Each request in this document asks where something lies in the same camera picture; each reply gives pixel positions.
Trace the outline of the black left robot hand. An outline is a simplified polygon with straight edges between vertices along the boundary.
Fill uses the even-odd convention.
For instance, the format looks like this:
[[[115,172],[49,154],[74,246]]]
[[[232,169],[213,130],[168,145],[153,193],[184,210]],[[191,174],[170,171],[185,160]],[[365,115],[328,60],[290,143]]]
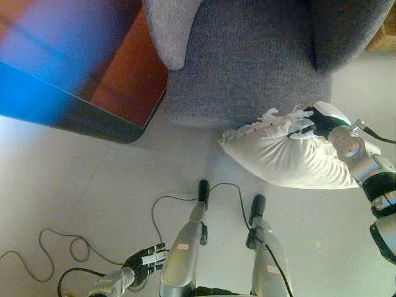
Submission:
[[[123,267],[130,268],[135,275],[133,284],[137,286],[142,283],[149,275],[161,270],[166,260],[168,250],[165,243],[160,243],[146,249],[142,249],[129,256]]]

